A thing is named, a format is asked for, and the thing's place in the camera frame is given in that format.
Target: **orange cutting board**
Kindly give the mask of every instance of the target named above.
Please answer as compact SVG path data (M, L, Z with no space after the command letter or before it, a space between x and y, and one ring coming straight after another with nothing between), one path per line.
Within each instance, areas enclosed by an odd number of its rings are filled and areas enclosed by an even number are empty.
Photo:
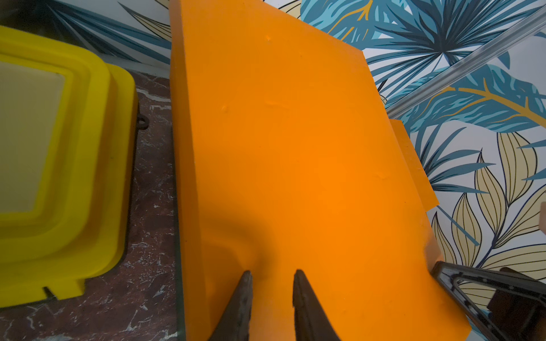
M362 52L260 0L170 16L187 340L208 339L244 270L250 339L294 340L298 268L343 341L464 340Z

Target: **yellow leaf pattern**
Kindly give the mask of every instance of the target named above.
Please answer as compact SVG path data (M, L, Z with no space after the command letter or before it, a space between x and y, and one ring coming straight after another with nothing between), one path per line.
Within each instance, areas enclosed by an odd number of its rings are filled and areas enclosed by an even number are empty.
M479 244L482 242L482 231L480 230L476 216L468 204L467 194L464 193L453 211L453 219L471 235ZM462 264L472 266L478 256L479 245L474 245L459 228L452 223L452 234L459 253L461 254Z
M300 17L301 0L295 0L279 7L279 9L285 13L290 14L294 18Z
M495 248L503 246L515 236L537 231L538 216L541 211L541 202L543 201L546 201L546 185L540 187L531 195L514 219L512 226L498 239Z
M478 162L483 163L482 154L479 154ZM501 184L491 173L488 167L478 169L474 177L474 185L487 193L477 193L476 197L485 220L493 232L497 235L506 217L506 198Z
M438 213L434 214L432 218L432 230L434 231L434 237L442 250L442 254L447 263L457 264L457 259L455 258L455 252L449 244L446 236L443 234L442 229L440 228L440 223L438 222Z
M487 305L489 304L489 301L491 301L493 294L496 291L488 286L472 282L459 284L459 288L480 309L487 309Z
M137 19L138 22L140 22L142 25L144 25L147 29L149 29L150 31L152 31L153 33L155 33L156 35L158 35L159 37L165 39L165 40L168 40L168 41L172 41L172 37L171 37L171 30L170 30L170 26L165 24L165 23L162 23L162 22L159 22L159 21L156 21L154 19L150 19L144 15L141 15L135 11L132 11L132 10L128 10L126 9L132 16L133 18Z
M537 153L534 148L518 148L529 142L518 133L498 133L498 151L505 173L506 199L508 205L523 196L532 181L526 181L537 171Z
M534 279L546 278L546 244L497 253L487 258L482 268L499 271L505 266Z

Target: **orange plastic block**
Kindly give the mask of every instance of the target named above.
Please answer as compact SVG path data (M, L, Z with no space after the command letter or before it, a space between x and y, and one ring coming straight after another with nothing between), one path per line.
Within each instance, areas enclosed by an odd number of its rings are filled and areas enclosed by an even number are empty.
M305 271L343 341L464 340L364 56L260 0L175 0L171 97L188 341L244 270L251 340L294 340Z
M417 187L419 196L421 197L421 202L423 203L423 208L425 211L431 210L434 207L438 206L438 198L434 194L434 190L430 185L429 178L426 176L425 170L419 161L419 157L413 148L410 137L404 128L402 121L398 119L391 119L390 124L393 126L394 134L408 165L409 172L413 178L413 182Z

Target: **yellow plastic container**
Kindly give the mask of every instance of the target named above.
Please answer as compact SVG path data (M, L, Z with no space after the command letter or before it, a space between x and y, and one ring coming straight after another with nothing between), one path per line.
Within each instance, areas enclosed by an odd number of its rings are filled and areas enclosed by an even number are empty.
M0 307L81 295L119 261L137 104L125 70L0 27Z

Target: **wallpaper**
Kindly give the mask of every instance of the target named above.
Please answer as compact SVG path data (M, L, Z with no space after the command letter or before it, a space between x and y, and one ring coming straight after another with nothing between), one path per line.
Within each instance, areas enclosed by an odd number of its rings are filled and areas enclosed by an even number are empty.
M546 283L545 53L546 30L401 117L440 202L428 214L448 262ZM461 287L488 312L494 290Z
M266 0L363 51L386 106L546 0ZM0 25L167 68L169 0L7 0Z
M301 0L268 3L299 17ZM170 63L169 0L5 0L0 25L155 67Z
M390 106L545 3L304 0L301 19L362 50Z

